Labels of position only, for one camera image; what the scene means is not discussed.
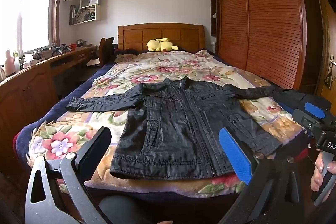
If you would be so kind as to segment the person's right hand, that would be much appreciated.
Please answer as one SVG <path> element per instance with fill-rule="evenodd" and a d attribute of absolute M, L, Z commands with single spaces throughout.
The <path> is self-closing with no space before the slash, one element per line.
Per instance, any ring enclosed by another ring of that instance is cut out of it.
<path fill-rule="evenodd" d="M 322 175 L 323 167 L 324 163 L 322 160 L 322 152 L 320 152 L 315 161 L 315 169 L 310 182 L 311 190 L 314 192 L 317 192 L 323 183 L 323 175 Z M 335 161 L 332 161 L 327 165 L 327 170 L 330 173 L 335 174 Z"/>

